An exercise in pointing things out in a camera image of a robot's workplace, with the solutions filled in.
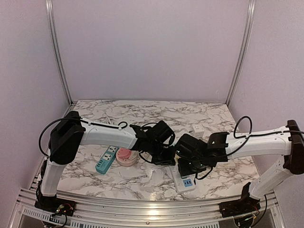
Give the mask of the long white power strip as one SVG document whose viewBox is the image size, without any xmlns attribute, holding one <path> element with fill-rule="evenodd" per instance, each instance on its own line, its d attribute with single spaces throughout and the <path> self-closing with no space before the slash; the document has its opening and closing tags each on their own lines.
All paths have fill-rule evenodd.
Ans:
<svg viewBox="0 0 304 228">
<path fill-rule="evenodd" d="M 195 184 L 191 176 L 181 177 L 177 165 L 170 166 L 169 169 L 174 181 L 176 192 L 178 194 L 188 194 L 189 192 L 195 190 Z"/>
</svg>

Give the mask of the round pink socket base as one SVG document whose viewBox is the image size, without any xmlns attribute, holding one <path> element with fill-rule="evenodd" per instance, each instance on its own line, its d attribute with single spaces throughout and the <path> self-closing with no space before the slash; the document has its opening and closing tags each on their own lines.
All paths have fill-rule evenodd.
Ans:
<svg viewBox="0 0 304 228">
<path fill-rule="evenodd" d="M 129 166 L 133 166 L 137 162 L 137 159 L 138 159 L 137 151 L 132 151 L 132 154 L 129 159 L 120 159 L 118 157 L 117 152 L 116 152 L 116 160 L 117 160 L 118 164 L 120 164 L 121 166 L 129 167 Z"/>
</svg>

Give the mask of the white cube socket adapter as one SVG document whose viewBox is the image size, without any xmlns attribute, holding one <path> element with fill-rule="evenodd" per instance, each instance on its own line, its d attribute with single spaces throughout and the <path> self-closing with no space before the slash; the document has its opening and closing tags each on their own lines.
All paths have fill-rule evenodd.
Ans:
<svg viewBox="0 0 304 228">
<path fill-rule="evenodd" d="M 193 124 L 191 126 L 190 134 L 195 138 L 202 138 L 204 135 L 204 129 L 201 124 Z"/>
</svg>

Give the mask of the pink adapter plug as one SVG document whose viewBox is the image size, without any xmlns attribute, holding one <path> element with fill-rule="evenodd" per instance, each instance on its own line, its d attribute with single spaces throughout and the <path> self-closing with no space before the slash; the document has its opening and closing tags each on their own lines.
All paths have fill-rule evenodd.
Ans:
<svg viewBox="0 0 304 228">
<path fill-rule="evenodd" d="M 120 159 L 129 159 L 132 151 L 126 148 L 120 148 L 117 154 Z"/>
</svg>

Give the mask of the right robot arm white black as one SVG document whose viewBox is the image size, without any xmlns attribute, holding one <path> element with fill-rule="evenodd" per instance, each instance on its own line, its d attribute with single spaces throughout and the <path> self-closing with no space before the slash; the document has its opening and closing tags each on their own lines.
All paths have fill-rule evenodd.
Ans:
<svg viewBox="0 0 304 228">
<path fill-rule="evenodd" d="M 243 187 L 240 199 L 220 204 L 223 212 L 245 213 L 252 206 L 258 207 L 265 194 L 290 176 L 304 172 L 304 133 L 295 120 L 269 131 L 213 133 L 207 142 L 184 134 L 176 143 L 175 151 L 190 163 L 200 162 L 209 167 L 241 157 L 279 155 L 276 163 L 259 179 Z"/>
</svg>

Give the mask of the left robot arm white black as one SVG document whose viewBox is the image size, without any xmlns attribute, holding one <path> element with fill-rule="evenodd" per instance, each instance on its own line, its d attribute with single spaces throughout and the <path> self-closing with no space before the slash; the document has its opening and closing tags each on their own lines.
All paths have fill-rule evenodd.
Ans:
<svg viewBox="0 0 304 228">
<path fill-rule="evenodd" d="M 49 211 L 60 207 L 57 187 L 66 165 L 76 157 L 81 145 L 107 145 L 147 152 L 154 165 L 175 165 L 173 142 L 174 131 L 159 121 L 143 126 L 120 122 L 118 125 L 92 122 L 82 118 L 77 111 L 54 120 L 46 127 L 55 127 L 50 132 L 47 161 L 42 170 L 37 191 L 37 200 Z"/>
</svg>

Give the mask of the teal power strip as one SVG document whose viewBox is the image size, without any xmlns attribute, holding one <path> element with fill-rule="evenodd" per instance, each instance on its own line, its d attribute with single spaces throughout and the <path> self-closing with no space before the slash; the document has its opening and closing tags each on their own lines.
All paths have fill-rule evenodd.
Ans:
<svg viewBox="0 0 304 228">
<path fill-rule="evenodd" d="M 95 166 L 95 169 L 100 174 L 106 174 L 110 169 L 113 161 L 116 158 L 116 153 L 118 152 L 119 147 L 109 146 L 105 153 L 102 155 L 101 159 Z"/>
</svg>

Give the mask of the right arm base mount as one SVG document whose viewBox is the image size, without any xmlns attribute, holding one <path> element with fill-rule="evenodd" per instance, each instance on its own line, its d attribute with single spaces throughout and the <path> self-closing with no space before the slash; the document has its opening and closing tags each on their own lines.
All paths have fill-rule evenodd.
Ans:
<svg viewBox="0 0 304 228">
<path fill-rule="evenodd" d="M 219 204 L 219 211 L 223 218 L 238 216 L 260 210 L 260 200 L 232 200 Z"/>
</svg>

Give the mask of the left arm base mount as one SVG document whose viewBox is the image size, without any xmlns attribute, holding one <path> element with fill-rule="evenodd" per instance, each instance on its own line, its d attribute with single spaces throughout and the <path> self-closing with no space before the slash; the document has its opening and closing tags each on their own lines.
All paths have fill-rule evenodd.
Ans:
<svg viewBox="0 0 304 228">
<path fill-rule="evenodd" d="M 57 197 L 44 197 L 44 196 L 42 196 L 40 199 L 36 200 L 35 202 L 35 208 L 52 212 L 53 214 L 56 213 L 57 209 L 59 209 L 60 206 L 63 207 L 60 208 L 58 214 L 63 214 L 64 212 L 67 216 L 73 216 L 76 207 L 76 202 L 72 200 L 57 198 Z"/>
</svg>

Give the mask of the front aluminium rail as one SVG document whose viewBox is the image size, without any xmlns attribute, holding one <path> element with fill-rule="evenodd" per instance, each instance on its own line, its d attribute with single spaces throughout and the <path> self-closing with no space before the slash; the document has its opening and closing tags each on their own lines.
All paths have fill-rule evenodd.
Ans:
<svg viewBox="0 0 304 228">
<path fill-rule="evenodd" d="M 68 217 L 66 228 L 203 228 L 212 227 L 216 222 L 232 223 L 226 227 L 236 228 L 234 218 L 223 218 L 219 211 L 219 203 L 236 200 L 240 196 L 217 199 L 182 200 L 182 201 L 146 201 L 111 199 L 80 195 L 58 191 L 59 198 L 76 202 L 74 215 Z M 37 221 L 56 224 L 65 218 L 54 218 L 52 213 L 37 209 L 35 204 L 35 188 L 21 189 L 10 217 L 8 228 L 25 226 L 25 216 Z M 274 192 L 267 194 L 267 214 L 255 228 L 286 228 L 282 212 Z"/>
</svg>

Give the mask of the right aluminium frame post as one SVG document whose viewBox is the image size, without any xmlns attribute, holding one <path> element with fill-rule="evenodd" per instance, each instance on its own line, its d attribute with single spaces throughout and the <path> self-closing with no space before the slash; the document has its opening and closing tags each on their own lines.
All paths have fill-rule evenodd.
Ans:
<svg viewBox="0 0 304 228">
<path fill-rule="evenodd" d="M 241 42 L 241 47 L 239 51 L 239 55 L 237 58 L 237 64 L 234 70 L 233 78 L 230 84 L 230 88 L 228 91 L 228 95 L 226 98 L 225 104 L 230 107 L 237 85 L 238 81 L 241 76 L 241 71 L 243 67 L 243 63 L 245 60 L 245 56 L 247 53 L 247 49 L 250 43 L 250 38 L 251 38 L 251 32 L 252 32 L 252 27 L 254 23 L 254 14 L 255 14 L 255 9 L 256 9 L 256 0 L 249 0 L 248 1 L 248 8 L 247 8 L 247 16 L 246 16 L 246 21 L 245 21 L 245 28 L 244 28 L 244 33 L 243 33 L 243 38 Z"/>
</svg>

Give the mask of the aluminium frame post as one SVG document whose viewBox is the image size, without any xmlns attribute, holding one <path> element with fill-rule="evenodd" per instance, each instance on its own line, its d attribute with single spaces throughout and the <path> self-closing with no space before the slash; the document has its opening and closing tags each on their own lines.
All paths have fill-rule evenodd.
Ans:
<svg viewBox="0 0 304 228">
<path fill-rule="evenodd" d="M 69 91 L 67 78 L 64 70 L 64 65 L 62 62 L 60 49 L 59 49 L 59 43 L 57 38 L 57 31 L 56 31 L 56 24 L 55 24 L 55 17 L 54 17 L 54 11 L 53 11 L 53 1 L 52 0 L 46 0 L 46 10 L 47 10 L 47 19 L 49 24 L 49 30 L 52 40 L 52 46 L 54 50 L 55 60 L 59 72 L 60 81 L 63 87 L 63 91 L 67 100 L 67 103 L 69 106 L 73 104 L 73 99 L 71 96 L 71 93 Z"/>
<path fill-rule="evenodd" d="M 248 1 L 248 8 L 247 8 L 247 16 L 246 16 L 246 21 L 245 21 L 245 28 L 244 28 L 244 33 L 243 33 L 243 38 L 241 42 L 241 47 L 239 51 L 239 55 L 237 58 L 237 64 L 234 70 L 233 78 L 230 84 L 230 88 L 228 91 L 228 95 L 226 98 L 225 104 L 230 107 L 237 85 L 238 81 L 241 76 L 241 71 L 243 67 L 243 63 L 245 60 L 245 56 L 247 53 L 247 49 L 250 43 L 250 38 L 251 38 L 251 32 L 252 32 L 252 27 L 254 23 L 254 14 L 255 14 L 255 9 L 256 9 L 256 0 L 249 0 Z"/>
</svg>

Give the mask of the left aluminium frame post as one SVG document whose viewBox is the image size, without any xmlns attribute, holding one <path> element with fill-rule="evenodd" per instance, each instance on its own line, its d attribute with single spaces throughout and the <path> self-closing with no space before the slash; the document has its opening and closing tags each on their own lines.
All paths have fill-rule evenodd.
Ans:
<svg viewBox="0 0 304 228">
<path fill-rule="evenodd" d="M 47 19 L 49 24 L 49 30 L 52 40 L 52 46 L 54 50 L 55 60 L 59 72 L 60 81 L 63 87 L 63 91 L 67 100 L 67 103 L 69 106 L 73 104 L 73 99 L 71 96 L 71 93 L 69 91 L 67 78 L 64 70 L 64 65 L 62 62 L 60 49 L 59 49 L 59 43 L 57 38 L 57 31 L 56 31 L 56 24 L 55 24 L 55 17 L 54 17 L 54 11 L 53 11 L 53 1 L 52 0 L 46 0 L 46 10 L 47 10 Z"/>
</svg>

